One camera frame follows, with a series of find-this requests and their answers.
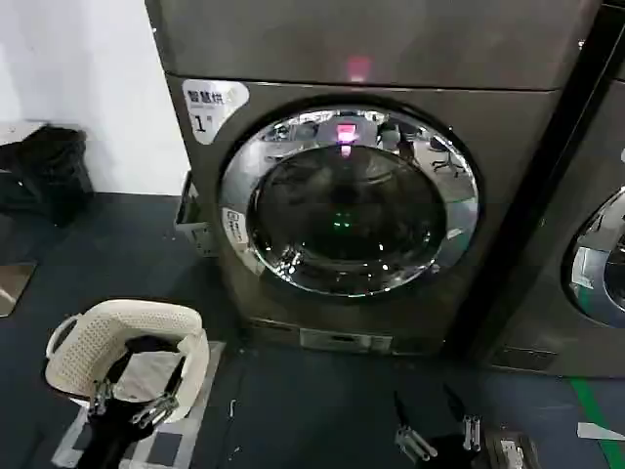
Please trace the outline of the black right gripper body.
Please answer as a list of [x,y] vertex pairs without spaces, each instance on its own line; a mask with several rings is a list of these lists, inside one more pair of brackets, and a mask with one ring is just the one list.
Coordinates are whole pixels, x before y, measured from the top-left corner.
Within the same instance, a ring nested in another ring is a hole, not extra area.
[[422,462],[423,468],[440,469],[479,469],[484,467],[483,453],[476,451],[470,437],[454,433],[429,440],[437,451],[428,461]]

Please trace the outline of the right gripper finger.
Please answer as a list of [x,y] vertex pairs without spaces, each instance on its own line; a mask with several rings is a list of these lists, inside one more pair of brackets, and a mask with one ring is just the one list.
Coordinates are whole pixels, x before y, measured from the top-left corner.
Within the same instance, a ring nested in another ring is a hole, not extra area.
[[394,405],[398,419],[395,443],[401,452],[410,460],[432,460],[436,458],[438,451],[410,426],[405,406],[398,391],[394,391]]
[[454,419],[461,425],[464,450],[481,450],[481,418],[468,412],[464,401],[447,384],[443,385],[449,409]]

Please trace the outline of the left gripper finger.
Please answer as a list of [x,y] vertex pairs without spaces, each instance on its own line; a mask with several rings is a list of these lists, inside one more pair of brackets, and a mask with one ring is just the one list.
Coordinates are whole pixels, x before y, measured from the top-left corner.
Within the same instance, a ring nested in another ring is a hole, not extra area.
[[183,382],[186,359],[181,358],[170,376],[162,396],[150,401],[143,409],[135,413],[130,423],[139,429],[155,429],[171,416],[179,406],[177,393]]
[[113,388],[128,365],[128,354],[123,355],[106,372],[94,381],[94,394],[90,399],[90,415],[103,416],[108,403],[113,400]]

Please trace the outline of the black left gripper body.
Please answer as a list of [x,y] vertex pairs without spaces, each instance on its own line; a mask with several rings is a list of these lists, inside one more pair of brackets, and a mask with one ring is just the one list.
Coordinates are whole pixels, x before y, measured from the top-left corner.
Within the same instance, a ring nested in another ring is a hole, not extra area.
[[154,432],[150,421],[141,423],[152,403],[107,401],[93,404],[88,411],[91,437],[86,446],[86,467],[118,468],[127,449]]

